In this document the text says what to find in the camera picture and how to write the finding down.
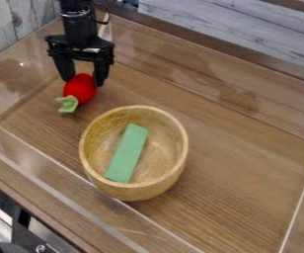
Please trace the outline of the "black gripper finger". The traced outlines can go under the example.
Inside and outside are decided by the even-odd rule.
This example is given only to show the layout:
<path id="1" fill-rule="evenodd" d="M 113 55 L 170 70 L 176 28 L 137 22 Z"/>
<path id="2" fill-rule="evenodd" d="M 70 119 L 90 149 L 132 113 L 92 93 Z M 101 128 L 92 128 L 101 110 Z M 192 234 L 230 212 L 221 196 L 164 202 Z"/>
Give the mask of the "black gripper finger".
<path id="1" fill-rule="evenodd" d="M 110 64 L 104 60 L 97 60 L 94 62 L 94 72 L 93 72 L 96 87 L 104 86 L 105 81 L 109 77 L 109 71 L 110 71 Z"/>
<path id="2" fill-rule="evenodd" d="M 69 57 L 58 55 L 54 58 L 54 63 L 62 80 L 67 82 L 75 75 L 74 61 Z"/>

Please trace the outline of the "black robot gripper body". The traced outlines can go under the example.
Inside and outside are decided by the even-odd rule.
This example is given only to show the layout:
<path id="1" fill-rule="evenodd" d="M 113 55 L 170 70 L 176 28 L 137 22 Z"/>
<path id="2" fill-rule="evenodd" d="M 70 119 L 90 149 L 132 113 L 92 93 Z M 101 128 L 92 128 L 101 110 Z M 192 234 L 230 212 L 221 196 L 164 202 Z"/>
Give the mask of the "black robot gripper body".
<path id="1" fill-rule="evenodd" d="M 96 64 L 114 63 L 114 44 L 98 36 L 98 21 L 93 9 L 61 11 L 63 33 L 46 36 L 49 56 L 55 64 L 75 60 Z"/>

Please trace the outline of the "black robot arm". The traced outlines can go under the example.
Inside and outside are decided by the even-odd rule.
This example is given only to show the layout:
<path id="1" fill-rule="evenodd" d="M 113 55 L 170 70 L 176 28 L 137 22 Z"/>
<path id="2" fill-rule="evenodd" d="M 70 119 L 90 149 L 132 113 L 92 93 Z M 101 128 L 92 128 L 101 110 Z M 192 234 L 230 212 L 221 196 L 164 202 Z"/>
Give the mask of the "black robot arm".
<path id="1" fill-rule="evenodd" d="M 108 25 L 110 21 L 97 20 L 94 0 L 58 0 L 58 2 L 63 33 L 46 36 L 49 56 L 65 82 L 75 76 L 74 61 L 92 62 L 93 85 L 102 87 L 109 78 L 110 66 L 114 64 L 116 44 L 100 37 L 98 24 Z"/>

